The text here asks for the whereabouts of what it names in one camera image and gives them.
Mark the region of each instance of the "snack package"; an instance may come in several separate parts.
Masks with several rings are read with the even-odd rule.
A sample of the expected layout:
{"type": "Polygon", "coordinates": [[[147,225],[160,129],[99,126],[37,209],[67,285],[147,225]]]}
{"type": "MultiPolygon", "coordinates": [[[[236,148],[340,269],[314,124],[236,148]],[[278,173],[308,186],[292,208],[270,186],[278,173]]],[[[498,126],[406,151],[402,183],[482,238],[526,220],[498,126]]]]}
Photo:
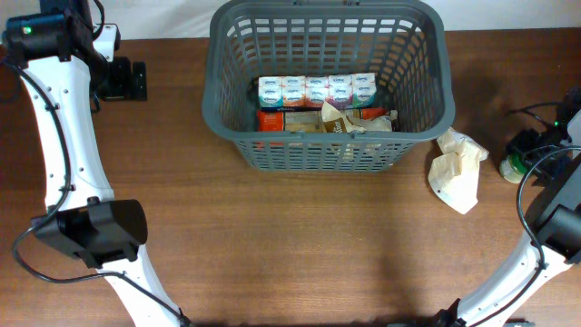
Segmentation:
{"type": "Polygon", "coordinates": [[[259,132],[325,133],[319,112],[264,113],[258,112],[259,132]]]}
{"type": "Polygon", "coordinates": [[[375,119],[386,115],[388,110],[385,108],[366,108],[366,109],[347,109],[342,111],[348,117],[359,119],[375,119]]]}
{"type": "Polygon", "coordinates": [[[387,116],[373,120],[348,117],[329,103],[323,105],[320,115],[327,133],[391,132],[391,121],[387,116]]]}
{"type": "MultiPolygon", "coordinates": [[[[384,116],[384,108],[349,109],[343,111],[348,117],[374,119],[384,116]]],[[[303,131],[325,133],[320,112],[265,113],[258,112],[259,132],[303,131]]]]}

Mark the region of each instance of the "wooden tabletop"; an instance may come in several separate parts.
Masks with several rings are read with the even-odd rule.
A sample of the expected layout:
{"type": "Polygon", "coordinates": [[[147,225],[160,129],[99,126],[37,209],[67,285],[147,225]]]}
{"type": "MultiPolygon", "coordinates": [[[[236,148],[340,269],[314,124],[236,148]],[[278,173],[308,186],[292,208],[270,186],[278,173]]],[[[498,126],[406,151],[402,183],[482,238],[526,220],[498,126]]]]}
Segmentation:
{"type": "MultiPolygon", "coordinates": [[[[457,118],[490,152],[478,204],[461,215],[427,185],[433,143],[385,173],[262,173],[202,119],[209,41],[123,41],[144,61],[149,101],[106,103],[94,117],[117,199],[138,199],[165,290],[196,322],[392,320],[433,315],[477,288],[523,231],[517,187],[497,171],[505,143],[541,126],[508,109],[559,101],[581,81],[581,30],[447,33],[457,118]]],[[[0,95],[14,89],[0,68],[0,95]]],[[[550,108],[539,109],[546,118],[550,108]]],[[[132,326],[106,281],[53,285],[20,269],[13,239],[44,211],[44,163],[30,100],[0,104],[0,325],[132,326]]],[[[527,190],[526,205],[538,190],[527,190]]],[[[53,276],[91,273],[29,240],[22,253],[53,276]]],[[[581,272],[557,276],[515,317],[581,321],[581,272]]]]}

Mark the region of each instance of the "gray plastic basket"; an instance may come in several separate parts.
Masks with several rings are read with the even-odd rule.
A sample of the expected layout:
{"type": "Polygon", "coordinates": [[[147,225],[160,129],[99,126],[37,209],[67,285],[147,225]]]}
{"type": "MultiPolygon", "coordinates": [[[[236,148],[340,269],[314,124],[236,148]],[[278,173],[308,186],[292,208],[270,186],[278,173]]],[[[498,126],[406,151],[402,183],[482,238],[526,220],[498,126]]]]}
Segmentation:
{"type": "Polygon", "coordinates": [[[420,1],[235,0],[212,18],[202,111],[262,170],[377,172],[432,140],[455,114],[444,28],[420,1]],[[375,73],[397,132],[259,133],[256,79],[375,73]]]}

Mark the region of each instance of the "crumpled paper towel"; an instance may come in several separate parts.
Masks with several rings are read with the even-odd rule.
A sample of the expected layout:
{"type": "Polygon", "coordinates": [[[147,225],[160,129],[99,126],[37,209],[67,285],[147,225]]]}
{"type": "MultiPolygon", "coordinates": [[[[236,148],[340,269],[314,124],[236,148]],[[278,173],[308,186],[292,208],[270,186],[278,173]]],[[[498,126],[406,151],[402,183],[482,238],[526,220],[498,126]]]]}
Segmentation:
{"type": "Polygon", "coordinates": [[[432,162],[429,184],[444,203],[466,214],[478,203],[480,162],[488,158],[488,150],[451,127],[438,145],[443,155],[432,162]]]}

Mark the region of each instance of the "basket handle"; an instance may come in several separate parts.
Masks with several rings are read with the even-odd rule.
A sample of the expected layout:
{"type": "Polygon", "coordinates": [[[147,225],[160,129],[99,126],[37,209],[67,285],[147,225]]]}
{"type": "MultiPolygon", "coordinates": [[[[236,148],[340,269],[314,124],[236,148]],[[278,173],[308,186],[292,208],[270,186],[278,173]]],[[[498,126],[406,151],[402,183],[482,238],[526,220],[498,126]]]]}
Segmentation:
{"type": "Polygon", "coordinates": [[[361,3],[360,0],[292,0],[293,5],[345,5],[345,6],[352,6],[352,5],[359,5],[361,3]]]}

